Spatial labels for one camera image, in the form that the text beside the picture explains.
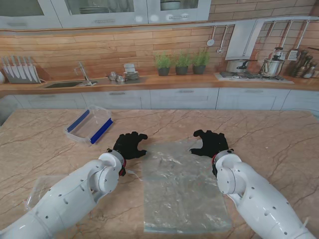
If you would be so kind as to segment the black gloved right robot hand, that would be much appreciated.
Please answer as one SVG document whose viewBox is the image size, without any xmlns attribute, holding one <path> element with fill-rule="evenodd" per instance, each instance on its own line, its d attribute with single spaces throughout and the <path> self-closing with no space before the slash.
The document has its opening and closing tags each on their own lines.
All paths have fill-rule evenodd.
<svg viewBox="0 0 319 239">
<path fill-rule="evenodd" d="M 193 136 L 201 138 L 202 147 L 192 148 L 190 150 L 192 154 L 213 158 L 219 152 L 229 149 L 226 137 L 223 133 L 214 133 L 211 130 L 204 132 L 200 129 L 196 130 Z"/>
</svg>

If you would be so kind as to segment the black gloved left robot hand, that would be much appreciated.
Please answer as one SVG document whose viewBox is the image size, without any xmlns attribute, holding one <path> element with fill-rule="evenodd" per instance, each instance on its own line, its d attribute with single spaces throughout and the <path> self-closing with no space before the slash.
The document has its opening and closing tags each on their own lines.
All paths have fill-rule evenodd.
<svg viewBox="0 0 319 239">
<path fill-rule="evenodd" d="M 148 136 L 143 133 L 133 131 L 131 133 L 120 134 L 113 150 L 121 154 L 125 160 L 140 158 L 146 155 L 146 150 L 139 150 L 138 145 L 142 140 L 148 139 Z"/>
</svg>

